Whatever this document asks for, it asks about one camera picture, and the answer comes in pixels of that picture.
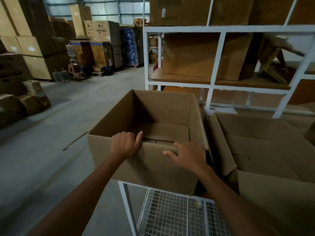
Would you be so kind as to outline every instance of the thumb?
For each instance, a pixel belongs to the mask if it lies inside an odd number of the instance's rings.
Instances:
[[[171,151],[163,151],[163,154],[169,156],[173,161],[176,161],[178,158],[178,156],[176,156],[176,154]]]
[[[135,140],[135,148],[138,149],[142,140],[143,131],[139,132]]]

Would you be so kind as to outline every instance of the wire mesh shelf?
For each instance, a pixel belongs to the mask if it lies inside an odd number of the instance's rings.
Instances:
[[[147,192],[137,229],[139,236],[230,235],[214,204],[152,189]]]

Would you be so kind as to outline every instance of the person's right hand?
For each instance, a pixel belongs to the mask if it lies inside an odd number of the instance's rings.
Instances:
[[[207,166],[206,152],[197,144],[187,142],[183,145],[175,142],[174,146],[178,148],[178,156],[171,151],[164,151],[163,154],[169,156],[177,165],[193,173]]]

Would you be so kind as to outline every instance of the hand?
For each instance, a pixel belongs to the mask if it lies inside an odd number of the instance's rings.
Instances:
[[[206,152],[197,144],[187,142],[183,145],[175,142],[174,146],[178,148],[178,156],[171,151],[164,151],[163,154],[169,156],[180,167],[196,173],[207,166]]]
[[[130,157],[140,146],[143,131],[139,132],[135,140],[132,132],[121,132],[112,136],[112,153],[124,159]]]

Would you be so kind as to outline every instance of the forearm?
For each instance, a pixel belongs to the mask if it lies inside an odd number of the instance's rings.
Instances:
[[[272,229],[256,220],[242,198],[231,190],[209,166],[196,171],[195,174],[221,210],[233,235],[274,235]]]
[[[121,157],[111,154],[80,185],[66,196],[29,233],[33,235],[81,235]]]

